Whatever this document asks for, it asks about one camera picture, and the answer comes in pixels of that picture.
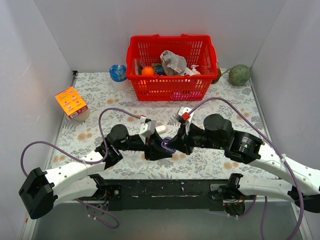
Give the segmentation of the white earbud charging case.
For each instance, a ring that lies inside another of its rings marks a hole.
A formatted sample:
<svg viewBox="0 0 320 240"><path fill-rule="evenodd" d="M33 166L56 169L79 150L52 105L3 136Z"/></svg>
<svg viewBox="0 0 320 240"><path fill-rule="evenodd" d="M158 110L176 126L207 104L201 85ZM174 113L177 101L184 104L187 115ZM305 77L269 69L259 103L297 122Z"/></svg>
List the white earbud charging case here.
<svg viewBox="0 0 320 240"><path fill-rule="evenodd" d="M155 130L158 134L163 134L167 131L167 127L165 125L159 125L155 127Z"/></svg>

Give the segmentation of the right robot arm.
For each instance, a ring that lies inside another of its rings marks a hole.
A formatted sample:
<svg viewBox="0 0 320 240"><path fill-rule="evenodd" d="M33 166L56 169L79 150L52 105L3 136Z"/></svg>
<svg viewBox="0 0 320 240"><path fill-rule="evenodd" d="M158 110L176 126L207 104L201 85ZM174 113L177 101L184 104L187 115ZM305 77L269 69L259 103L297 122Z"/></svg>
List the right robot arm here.
<svg viewBox="0 0 320 240"><path fill-rule="evenodd" d="M276 151L260 138L233 129L230 120L211 114L201 129L183 122L166 145L190 155L192 149L223 150L226 158L263 169L276 176L260 179L240 173L230 175L227 184L211 190L214 199L231 200L244 196L267 196L286 200L311 213L320 211L320 172L288 157L280 159Z"/></svg>

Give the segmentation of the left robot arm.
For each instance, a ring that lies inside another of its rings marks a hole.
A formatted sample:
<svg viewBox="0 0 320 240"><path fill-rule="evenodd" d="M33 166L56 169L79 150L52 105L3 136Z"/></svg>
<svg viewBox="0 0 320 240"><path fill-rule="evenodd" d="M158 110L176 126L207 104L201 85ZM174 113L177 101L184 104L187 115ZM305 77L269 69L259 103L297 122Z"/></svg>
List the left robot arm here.
<svg viewBox="0 0 320 240"><path fill-rule="evenodd" d="M112 196L113 190L99 173L122 160L121 151L143 152L150 161L172 157L173 152L164 147L167 139L160 136L164 132L164 125L155 126L150 121L140 126L138 134L130 135L125 125L117 124L102 144L86 156L60 167L31 170L18 191L29 217L39 219L56 205L70 200Z"/></svg>

